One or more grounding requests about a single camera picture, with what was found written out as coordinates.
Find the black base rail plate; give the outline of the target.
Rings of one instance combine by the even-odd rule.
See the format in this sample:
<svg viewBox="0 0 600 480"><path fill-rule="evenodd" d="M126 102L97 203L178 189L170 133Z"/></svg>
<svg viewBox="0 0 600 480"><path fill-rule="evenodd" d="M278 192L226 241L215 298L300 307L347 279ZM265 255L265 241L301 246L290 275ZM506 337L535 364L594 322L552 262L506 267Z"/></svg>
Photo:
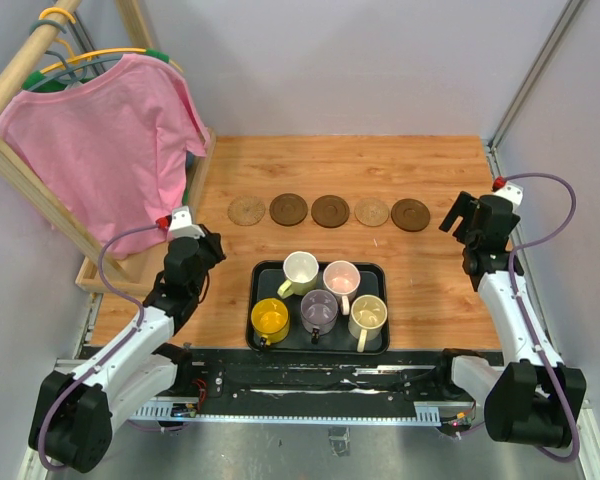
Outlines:
<svg viewBox="0 0 600 480"><path fill-rule="evenodd" d="M379 355L188 349L173 386L162 396L183 410L199 394L199 414L239 419L433 422L469 414L473 399L445 377L447 350L389 350Z"/></svg>

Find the brown wooden coaster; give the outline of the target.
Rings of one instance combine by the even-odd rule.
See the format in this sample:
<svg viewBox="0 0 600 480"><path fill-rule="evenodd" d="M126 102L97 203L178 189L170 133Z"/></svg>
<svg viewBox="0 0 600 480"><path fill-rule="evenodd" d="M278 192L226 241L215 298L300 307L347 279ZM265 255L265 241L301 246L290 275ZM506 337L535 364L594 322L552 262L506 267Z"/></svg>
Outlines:
<svg viewBox="0 0 600 480"><path fill-rule="evenodd" d="M398 200L391 209L391 219L401 230L419 232L430 223L431 215L427 206L416 199Z"/></svg>
<svg viewBox="0 0 600 480"><path fill-rule="evenodd" d="M283 193L275 197L270 206L269 214L272 220L282 226L300 224L307 216L306 201L294 193Z"/></svg>
<svg viewBox="0 0 600 480"><path fill-rule="evenodd" d="M321 227L338 228L348 221L350 209L343 198L336 195L324 195L313 202L311 216Z"/></svg>

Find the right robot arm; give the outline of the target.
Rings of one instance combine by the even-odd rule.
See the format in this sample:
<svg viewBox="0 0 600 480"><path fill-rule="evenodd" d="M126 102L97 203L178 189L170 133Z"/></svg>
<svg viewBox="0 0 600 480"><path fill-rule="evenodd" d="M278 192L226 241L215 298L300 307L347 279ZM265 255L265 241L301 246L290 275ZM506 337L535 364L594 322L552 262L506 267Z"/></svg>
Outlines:
<svg viewBox="0 0 600 480"><path fill-rule="evenodd" d="M496 327L504 368L471 350L446 349L433 387L446 400L467 393L482 408L494 441L574 449L586 380L566 366L543 332L522 266L507 248L521 200L516 186L480 197L462 192L441 222L463 246L463 270Z"/></svg>

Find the yellow green clothes hanger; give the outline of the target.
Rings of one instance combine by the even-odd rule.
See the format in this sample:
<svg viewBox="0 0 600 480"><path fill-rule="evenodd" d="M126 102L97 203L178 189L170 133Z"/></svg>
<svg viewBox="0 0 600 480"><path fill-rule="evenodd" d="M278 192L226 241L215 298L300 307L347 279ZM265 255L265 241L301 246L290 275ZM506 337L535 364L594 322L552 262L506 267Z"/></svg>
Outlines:
<svg viewBox="0 0 600 480"><path fill-rule="evenodd" d="M40 70L30 73L21 85L26 91L60 91L74 84L82 84L87 79L89 69L95 69L95 75L101 75L100 67L109 62L119 60L123 55L145 55L157 58L179 73L182 67L170 56L155 49L155 42L145 18L143 1L116 1L116 8L124 27L132 41L131 47L111 47L85 51L76 54L67 41L56 38L54 43L62 44L67 55L47 50L46 56L55 57L56 62Z"/></svg>

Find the pink mug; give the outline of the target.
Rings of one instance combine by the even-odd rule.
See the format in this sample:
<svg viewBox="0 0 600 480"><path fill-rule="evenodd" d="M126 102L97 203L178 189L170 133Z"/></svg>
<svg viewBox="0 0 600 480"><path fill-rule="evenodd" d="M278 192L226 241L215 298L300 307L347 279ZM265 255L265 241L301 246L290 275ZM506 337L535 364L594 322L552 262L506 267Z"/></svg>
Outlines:
<svg viewBox="0 0 600 480"><path fill-rule="evenodd" d="M323 285L339 302L340 310L345 316L350 314L360 282L360 271L348 261L331 262L323 272Z"/></svg>

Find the cream mug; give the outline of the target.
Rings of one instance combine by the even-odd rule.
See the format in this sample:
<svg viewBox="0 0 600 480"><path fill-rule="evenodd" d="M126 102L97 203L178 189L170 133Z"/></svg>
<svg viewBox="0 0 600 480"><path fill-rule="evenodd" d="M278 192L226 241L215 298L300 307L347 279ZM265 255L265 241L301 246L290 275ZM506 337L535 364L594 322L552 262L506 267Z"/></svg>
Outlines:
<svg viewBox="0 0 600 480"><path fill-rule="evenodd" d="M356 340L356 351L362 353L368 342L380 335L388 319L385 302L374 295L362 295L351 305L348 331Z"/></svg>

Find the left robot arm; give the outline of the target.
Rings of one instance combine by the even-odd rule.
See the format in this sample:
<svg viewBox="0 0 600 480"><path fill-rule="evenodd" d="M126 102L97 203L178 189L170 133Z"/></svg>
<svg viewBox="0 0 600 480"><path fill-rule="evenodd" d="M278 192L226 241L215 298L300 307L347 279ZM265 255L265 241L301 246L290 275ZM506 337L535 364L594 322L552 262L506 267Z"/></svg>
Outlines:
<svg viewBox="0 0 600 480"><path fill-rule="evenodd" d="M226 255L220 234L203 225L171 236L152 290L123 331L71 372L54 370L42 381L28 444L48 471L91 471L148 400L192 388L194 371L169 341L205 299L209 273Z"/></svg>

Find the grey clothes hanger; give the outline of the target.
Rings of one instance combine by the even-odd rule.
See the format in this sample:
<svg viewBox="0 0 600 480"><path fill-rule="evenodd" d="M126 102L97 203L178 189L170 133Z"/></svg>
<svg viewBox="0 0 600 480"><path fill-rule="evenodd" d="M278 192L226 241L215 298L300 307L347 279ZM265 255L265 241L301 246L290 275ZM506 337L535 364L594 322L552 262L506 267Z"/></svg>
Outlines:
<svg viewBox="0 0 600 480"><path fill-rule="evenodd" d="M52 26L62 34L70 29L78 46L86 49L87 46L92 45L90 37L78 19L77 13L65 13L57 7L47 8L39 14L38 20L31 25L30 32L34 33L42 26ZM46 50L45 54L47 56L53 56L60 61L60 67L55 72L49 71L48 74L44 74L41 70L35 70L22 84L24 91L52 93L80 86L104 74L105 64L117 62L122 58L121 54L105 53L73 60L75 53L71 45L60 37L56 37L54 41L64 45L68 55L65 56L57 51Z"/></svg>

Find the aluminium frame post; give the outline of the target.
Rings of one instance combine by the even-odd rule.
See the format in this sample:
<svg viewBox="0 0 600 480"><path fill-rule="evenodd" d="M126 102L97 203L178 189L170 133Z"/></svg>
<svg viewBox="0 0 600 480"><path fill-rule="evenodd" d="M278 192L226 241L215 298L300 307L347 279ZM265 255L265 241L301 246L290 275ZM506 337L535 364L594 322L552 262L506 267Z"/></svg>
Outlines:
<svg viewBox="0 0 600 480"><path fill-rule="evenodd" d="M587 0L569 0L564 5L494 133L484 142L489 152L497 150L503 143L510 128L531 97L561 43L587 4Z"/></svg>

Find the yellow mug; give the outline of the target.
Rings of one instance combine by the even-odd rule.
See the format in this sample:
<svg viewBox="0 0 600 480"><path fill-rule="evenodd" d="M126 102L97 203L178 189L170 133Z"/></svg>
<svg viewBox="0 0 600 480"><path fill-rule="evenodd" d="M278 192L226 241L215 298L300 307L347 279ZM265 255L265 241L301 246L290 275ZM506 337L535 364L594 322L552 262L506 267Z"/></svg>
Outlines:
<svg viewBox="0 0 600 480"><path fill-rule="evenodd" d="M259 348L280 343L289 334L289 311L279 299L266 298L258 301L251 310L250 320L258 337Z"/></svg>

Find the purple mug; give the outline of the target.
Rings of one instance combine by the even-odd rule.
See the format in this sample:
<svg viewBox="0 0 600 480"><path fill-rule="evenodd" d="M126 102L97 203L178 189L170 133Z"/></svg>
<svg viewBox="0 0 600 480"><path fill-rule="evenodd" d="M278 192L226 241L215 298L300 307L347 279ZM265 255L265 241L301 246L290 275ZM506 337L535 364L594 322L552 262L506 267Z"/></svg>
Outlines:
<svg viewBox="0 0 600 480"><path fill-rule="evenodd" d="M332 293L315 289L302 298L300 311L302 325L310 334L311 343L316 345L321 336L330 333L334 328L339 305Z"/></svg>

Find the pink t-shirt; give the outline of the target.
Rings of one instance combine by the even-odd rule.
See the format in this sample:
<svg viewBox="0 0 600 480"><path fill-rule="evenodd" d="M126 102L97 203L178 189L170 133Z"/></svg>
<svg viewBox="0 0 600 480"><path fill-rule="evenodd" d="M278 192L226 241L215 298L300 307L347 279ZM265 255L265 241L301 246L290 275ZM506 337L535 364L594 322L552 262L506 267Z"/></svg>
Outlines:
<svg viewBox="0 0 600 480"><path fill-rule="evenodd" d="M209 141L185 78L140 54L80 87L21 91L0 137L116 259L167 240L154 224L181 206L186 158Z"/></svg>

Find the black plastic tray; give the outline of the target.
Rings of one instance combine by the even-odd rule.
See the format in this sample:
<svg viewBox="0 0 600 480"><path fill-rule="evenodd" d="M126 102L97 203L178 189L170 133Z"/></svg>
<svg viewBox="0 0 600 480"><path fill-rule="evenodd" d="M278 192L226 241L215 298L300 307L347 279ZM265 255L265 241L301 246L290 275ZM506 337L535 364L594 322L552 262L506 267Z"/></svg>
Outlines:
<svg viewBox="0 0 600 480"><path fill-rule="evenodd" d="M284 299L290 318L290 330L287 337L272 346L265 347L251 323L251 311L256 303L266 298L276 298L279 286L285 280L283 261L263 261L252 271L250 298L247 311L245 340L255 351L267 354L273 353L318 353L327 355L366 355L375 356L384 353L390 343L389 322L386 322L379 335L366 343L363 352L357 352L357 339L348 330L348 317L339 315L334 329L321 336L317 344L311 343L311 335L304 329L301 322L301 296L292 295Z"/></svg>

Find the woven rattan coaster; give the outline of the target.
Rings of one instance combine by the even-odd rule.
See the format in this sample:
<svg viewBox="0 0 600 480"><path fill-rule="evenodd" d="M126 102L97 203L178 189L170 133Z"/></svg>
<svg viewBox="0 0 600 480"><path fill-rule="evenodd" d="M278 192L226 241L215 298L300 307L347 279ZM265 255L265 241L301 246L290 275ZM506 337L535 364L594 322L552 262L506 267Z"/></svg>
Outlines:
<svg viewBox="0 0 600 480"><path fill-rule="evenodd" d="M374 197L359 200L354 208L356 219L368 227L379 227L389 218L389 207L380 199Z"/></svg>
<svg viewBox="0 0 600 480"><path fill-rule="evenodd" d="M228 206L228 218L239 226L253 226L259 223L265 214L265 205L256 196L238 196Z"/></svg>

